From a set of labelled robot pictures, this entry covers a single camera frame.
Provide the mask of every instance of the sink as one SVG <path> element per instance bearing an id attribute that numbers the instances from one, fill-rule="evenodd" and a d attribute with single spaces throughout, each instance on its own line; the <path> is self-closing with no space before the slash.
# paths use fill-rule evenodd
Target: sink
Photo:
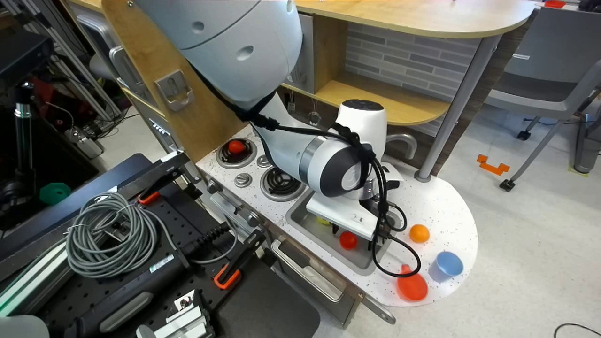
<path id="1" fill-rule="evenodd" d="M 332 226 L 326 226 L 317 221 L 317 216 L 307 211 L 307 203 L 313 196 L 314 191 L 305 192 L 298 201 L 286 213 L 286 220 L 293 227 L 297 228 L 310 240 L 317 243 L 327 252 L 332 254 L 340 262 L 348 266 L 359 275 L 370 275 L 376 269 L 371 258 L 371 251 L 368 250 L 369 241 L 357 236 L 357 246 L 352 250 L 345 250 L 340 246 L 338 238 L 344 229 L 340 228 L 337 234 L 332 233 Z M 389 212 L 388 221 L 392 226 L 400 224 L 400 218 Z M 376 245 L 376 257 L 382 258 L 384 252 L 388 249 L 391 241 L 385 241 Z"/>

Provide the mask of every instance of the blue cup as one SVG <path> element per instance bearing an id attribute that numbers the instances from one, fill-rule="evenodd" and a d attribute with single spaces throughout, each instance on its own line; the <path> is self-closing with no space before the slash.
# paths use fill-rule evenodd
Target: blue cup
<path id="1" fill-rule="evenodd" d="M 456 254 L 443 251 L 436 256 L 434 263 L 430 265 L 428 273 L 432 280 L 442 283 L 445 280 L 456 277 L 463 272 L 463 262 Z"/>

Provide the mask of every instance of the floor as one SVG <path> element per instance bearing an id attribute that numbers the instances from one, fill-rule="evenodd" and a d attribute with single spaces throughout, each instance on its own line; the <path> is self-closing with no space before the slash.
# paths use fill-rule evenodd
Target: floor
<path id="1" fill-rule="evenodd" d="M 315 337 L 544 338 L 564 322 L 601 330 L 601 208 L 595 199 L 601 164 L 588 177 L 569 171 L 578 125 L 567 124 L 512 192 L 500 190 L 549 130 L 539 124 L 528 141 L 515 139 L 527 124 L 522 116 L 484 106 L 439 173 L 461 193 L 478 226 L 480 250 L 465 285 L 435 304 L 391 309 L 396 325 L 364 306 L 347 330 L 322 315 Z M 133 152 L 151 160 L 164 154 L 139 117 L 119 128 L 102 141 L 102 165 L 111 167 Z M 509 165 L 510 172 L 498 177 L 480 169 L 480 153 L 493 165 Z M 594 335 L 567 327 L 557 337 Z"/>

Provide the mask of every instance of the faucet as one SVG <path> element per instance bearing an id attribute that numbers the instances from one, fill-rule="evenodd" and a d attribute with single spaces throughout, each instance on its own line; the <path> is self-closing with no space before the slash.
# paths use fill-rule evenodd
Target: faucet
<path id="1" fill-rule="evenodd" d="M 386 136 L 386 143 L 388 144 L 391 141 L 404 141 L 407 143 L 407 153 L 405 153 L 406 159 L 412 159 L 415 156 L 417 141 L 411 134 L 399 133 Z"/>

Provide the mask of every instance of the red ball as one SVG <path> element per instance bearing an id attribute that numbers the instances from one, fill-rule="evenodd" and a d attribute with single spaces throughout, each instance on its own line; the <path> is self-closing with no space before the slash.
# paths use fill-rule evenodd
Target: red ball
<path id="1" fill-rule="evenodd" d="M 227 145 L 227 149 L 230 151 L 230 153 L 237 155 L 244 152 L 246 147 L 244 146 L 244 143 L 239 140 L 231 140 Z"/>
<path id="2" fill-rule="evenodd" d="M 345 250 L 352 250 L 357 246 L 357 236 L 350 231 L 345 231 L 340 234 L 340 246 Z"/>

